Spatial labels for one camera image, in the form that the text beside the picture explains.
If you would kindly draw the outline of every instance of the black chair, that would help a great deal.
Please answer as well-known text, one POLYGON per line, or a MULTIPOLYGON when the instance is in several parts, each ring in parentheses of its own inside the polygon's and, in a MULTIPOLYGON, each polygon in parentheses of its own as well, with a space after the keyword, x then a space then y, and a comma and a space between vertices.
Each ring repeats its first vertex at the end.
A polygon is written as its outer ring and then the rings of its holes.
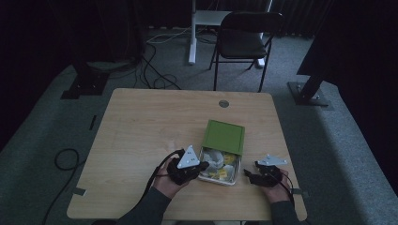
POLYGON ((257 59, 265 58, 263 75, 258 92, 261 92, 271 51, 272 39, 277 35, 283 24, 283 15, 275 12, 231 12, 225 16, 217 35, 217 43, 211 57, 210 67, 216 64, 213 91, 217 87, 219 63, 251 63, 251 69, 257 59), (262 33, 268 33, 264 43, 262 33), (220 61, 219 57, 230 59, 220 61), (237 61, 231 59, 251 59, 252 61, 237 61))

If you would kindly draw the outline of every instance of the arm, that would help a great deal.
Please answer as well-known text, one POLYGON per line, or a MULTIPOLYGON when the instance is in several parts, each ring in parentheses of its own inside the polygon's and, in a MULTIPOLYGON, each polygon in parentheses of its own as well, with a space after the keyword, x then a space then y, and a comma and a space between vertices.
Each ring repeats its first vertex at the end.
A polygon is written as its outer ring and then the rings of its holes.
MULTIPOLYGON (((285 187, 290 188, 290 186, 287 184, 288 172, 284 170, 281 170, 281 172, 284 174, 282 184, 285 187)), ((293 204, 290 202, 289 194, 281 184, 278 184, 275 187, 261 187, 261 190, 269 200, 272 223, 274 225, 299 224, 299 219, 293 204)))
POLYGON ((175 195, 189 182, 179 186, 167 176, 167 166, 172 159, 166 161, 159 170, 152 188, 144 196, 143 200, 137 204, 131 211, 121 217, 118 225, 155 225, 161 224, 163 214, 167 206, 175 195))

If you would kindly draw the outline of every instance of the gray carpet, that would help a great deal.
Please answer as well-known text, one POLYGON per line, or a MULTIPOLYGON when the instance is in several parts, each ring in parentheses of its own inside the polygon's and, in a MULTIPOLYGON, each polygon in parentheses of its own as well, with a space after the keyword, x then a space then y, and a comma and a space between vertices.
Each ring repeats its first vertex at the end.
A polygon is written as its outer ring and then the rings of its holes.
MULTIPOLYGON (((178 31, 152 31, 150 35, 159 32, 178 31)), ((211 35, 201 38, 214 40, 211 35)), ((196 64, 190 66, 189 43, 186 37, 176 37, 154 44, 157 53, 151 65, 161 74, 173 74, 177 78, 176 84, 184 90, 212 90, 214 70, 209 71, 207 67, 213 45, 198 42, 196 64)), ((302 83, 308 79, 297 76, 296 72, 310 45, 310 40, 300 37, 276 38, 263 87, 263 92, 274 97, 283 134, 304 191, 308 219, 314 225, 398 224, 397 196, 380 171, 337 87, 326 82, 321 85, 321 91, 334 110, 297 106, 292 99, 287 83, 302 83)), ((153 49, 147 47, 145 58, 149 59, 152 53, 153 49)), ((115 67, 110 63, 94 65, 115 67)), ((218 90, 255 92, 261 69, 246 71, 246 66, 221 65, 218 90)), ((74 148, 79 151, 81 160, 86 158, 113 90, 119 87, 146 88, 140 79, 141 68, 138 67, 136 72, 134 69, 115 72, 102 96, 82 96, 77 100, 60 99, 76 75, 73 67, 67 67, 54 79, 1 152, 0 224, 41 223, 52 200, 71 174, 55 168, 55 154, 64 148, 74 148), (97 120, 90 128, 94 115, 97 120)), ((146 75, 150 81, 157 77, 151 68, 146 75)), ((70 166, 74 160, 74 155, 67 154, 59 159, 59 164, 70 166)), ((88 225, 93 221, 70 219, 66 214, 71 190, 81 171, 82 167, 54 204, 46 224, 88 225)))

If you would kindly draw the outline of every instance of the desk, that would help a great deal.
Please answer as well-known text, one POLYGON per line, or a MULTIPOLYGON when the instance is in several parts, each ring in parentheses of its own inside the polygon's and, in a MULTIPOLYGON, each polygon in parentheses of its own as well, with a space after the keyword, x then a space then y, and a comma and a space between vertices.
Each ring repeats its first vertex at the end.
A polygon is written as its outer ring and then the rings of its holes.
MULTIPOLYGON (((265 11, 269 11, 272 0, 267 1, 265 11)), ((222 19, 228 15, 230 11, 212 11, 212 10, 196 10, 196 0, 192 0, 191 14, 191 46, 189 64, 194 65, 196 62, 196 25, 220 25, 222 19)), ((264 66, 264 59, 257 60, 258 66, 264 66)))
MULTIPOLYGON (((120 218, 139 201, 159 163, 176 149, 192 144, 199 155, 208 119, 244 126, 241 171, 234 186, 198 179, 170 203, 164 219, 270 220, 269 204, 243 169, 271 154, 288 161, 282 169, 298 187, 272 96, 265 93, 116 89, 84 165, 70 218, 120 218), (229 106, 219 105, 227 100, 229 106)), ((307 217, 295 195, 298 217, 307 217)))

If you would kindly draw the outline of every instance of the white desk leg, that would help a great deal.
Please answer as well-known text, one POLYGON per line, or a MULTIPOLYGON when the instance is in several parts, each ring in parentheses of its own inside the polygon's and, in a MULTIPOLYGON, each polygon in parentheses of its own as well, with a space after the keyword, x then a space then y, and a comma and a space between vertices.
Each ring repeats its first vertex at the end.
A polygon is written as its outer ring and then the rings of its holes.
POLYGON ((195 57, 196 57, 196 19, 195 19, 195 14, 196 14, 196 0, 192 0, 192 18, 191 18, 191 46, 190 46, 190 59, 188 63, 190 65, 195 64, 195 57))

